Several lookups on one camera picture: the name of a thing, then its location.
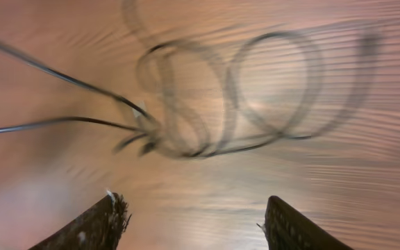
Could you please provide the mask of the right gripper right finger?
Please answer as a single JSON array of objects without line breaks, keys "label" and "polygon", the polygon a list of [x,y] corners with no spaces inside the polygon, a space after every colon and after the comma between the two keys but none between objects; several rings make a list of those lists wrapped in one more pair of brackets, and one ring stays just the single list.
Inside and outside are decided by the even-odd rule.
[{"label": "right gripper right finger", "polygon": [[267,201],[265,234],[269,250],[353,250],[278,196]]}]

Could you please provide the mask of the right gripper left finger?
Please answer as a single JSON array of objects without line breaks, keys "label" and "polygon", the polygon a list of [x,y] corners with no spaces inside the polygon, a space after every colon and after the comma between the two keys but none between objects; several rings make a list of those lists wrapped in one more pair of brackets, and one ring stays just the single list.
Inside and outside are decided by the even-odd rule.
[{"label": "right gripper left finger", "polygon": [[107,195],[29,250],[116,250],[131,216],[121,194]]}]

